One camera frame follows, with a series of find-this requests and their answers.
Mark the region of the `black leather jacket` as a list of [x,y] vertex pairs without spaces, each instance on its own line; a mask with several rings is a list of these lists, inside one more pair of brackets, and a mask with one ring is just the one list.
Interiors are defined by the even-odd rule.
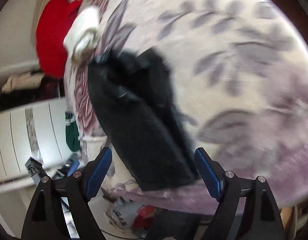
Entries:
[[198,180],[170,72],[155,50],[135,55],[109,49],[93,58],[88,91],[100,126],[143,191]]

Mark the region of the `dark clothes pile in wardrobe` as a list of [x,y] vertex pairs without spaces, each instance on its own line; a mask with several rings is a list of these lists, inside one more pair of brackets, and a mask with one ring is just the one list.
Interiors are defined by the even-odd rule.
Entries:
[[44,77],[38,88],[14,90],[10,93],[2,92],[0,94],[0,111],[64,96],[63,79]]

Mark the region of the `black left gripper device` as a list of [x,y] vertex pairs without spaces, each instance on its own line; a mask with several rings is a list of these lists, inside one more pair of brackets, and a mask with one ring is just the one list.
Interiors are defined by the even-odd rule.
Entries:
[[[52,180],[61,180],[72,175],[79,166],[79,156],[73,153],[65,161],[61,168],[57,169],[55,174],[51,176]],[[30,157],[25,163],[28,174],[37,186],[43,177],[47,177],[46,171],[42,168],[42,163]]]

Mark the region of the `green garment with white stripes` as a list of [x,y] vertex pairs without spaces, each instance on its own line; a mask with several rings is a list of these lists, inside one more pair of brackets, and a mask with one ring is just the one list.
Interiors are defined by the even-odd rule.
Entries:
[[76,117],[74,113],[69,111],[65,112],[65,139],[72,152],[77,152],[81,149]]

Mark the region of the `white sliding wardrobe door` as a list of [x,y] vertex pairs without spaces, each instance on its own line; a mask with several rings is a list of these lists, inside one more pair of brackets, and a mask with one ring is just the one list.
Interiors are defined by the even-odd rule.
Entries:
[[65,139],[64,98],[0,112],[0,183],[26,176],[34,158],[43,168],[61,165],[72,154]]

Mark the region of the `red item on floor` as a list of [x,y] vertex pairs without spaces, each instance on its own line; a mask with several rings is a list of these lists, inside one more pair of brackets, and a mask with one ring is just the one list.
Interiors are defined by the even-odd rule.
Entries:
[[151,205],[143,205],[137,210],[132,227],[136,229],[148,229],[155,220],[155,217],[156,208]]

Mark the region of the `beige garment in wardrobe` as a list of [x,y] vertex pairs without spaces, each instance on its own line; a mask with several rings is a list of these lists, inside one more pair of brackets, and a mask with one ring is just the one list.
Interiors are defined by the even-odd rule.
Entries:
[[2,93],[9,94],[15,90],[37,89],[44,77],[43,73],[33,74],[31,72],[11,75],[2,86]]

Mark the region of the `white knitted garment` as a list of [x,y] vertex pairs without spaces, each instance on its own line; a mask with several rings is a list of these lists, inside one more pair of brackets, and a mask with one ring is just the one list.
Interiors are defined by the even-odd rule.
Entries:
[[100,41],[100,11],[96,6],[88,6],[75,18],[64,38],[63,45],[68,58],[74,64],[86,60]]

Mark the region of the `red pillow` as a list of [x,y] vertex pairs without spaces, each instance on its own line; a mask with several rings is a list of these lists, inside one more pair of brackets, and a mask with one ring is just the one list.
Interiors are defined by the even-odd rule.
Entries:
[[62,79],[68,52],[63,42],[82,0],[50,0],[44,7],[35,32],[36,54],[45,75]]

